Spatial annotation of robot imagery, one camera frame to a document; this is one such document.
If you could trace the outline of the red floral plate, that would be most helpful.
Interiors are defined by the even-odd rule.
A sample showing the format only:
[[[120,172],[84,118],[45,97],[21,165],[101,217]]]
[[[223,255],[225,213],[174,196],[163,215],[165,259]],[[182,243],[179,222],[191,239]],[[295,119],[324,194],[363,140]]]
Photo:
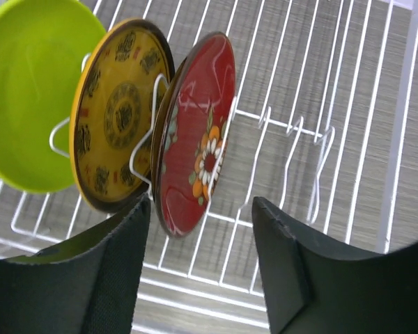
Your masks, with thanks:
[[[208,206],[226,153],[235,93],[235,58],[228,37],[205,35],[180,64],[160,105],[152,164],[157,216],[171,237],[184,237]]]

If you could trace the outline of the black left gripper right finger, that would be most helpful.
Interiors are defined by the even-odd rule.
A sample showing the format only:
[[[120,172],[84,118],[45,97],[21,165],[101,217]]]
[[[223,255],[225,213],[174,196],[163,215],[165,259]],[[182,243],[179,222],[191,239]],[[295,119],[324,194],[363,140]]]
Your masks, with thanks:
[[[256,197],[251,212],[272,333],[418,333],[418,241],[374,253],[266,198]]]

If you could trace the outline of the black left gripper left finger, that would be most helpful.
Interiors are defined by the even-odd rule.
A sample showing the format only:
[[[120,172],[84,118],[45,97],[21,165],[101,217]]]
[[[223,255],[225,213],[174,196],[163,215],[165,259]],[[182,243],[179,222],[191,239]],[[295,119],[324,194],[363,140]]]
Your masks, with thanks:
[[[149,225],[143,195],[72,238],[0,260],[0,333],[129,333]]]

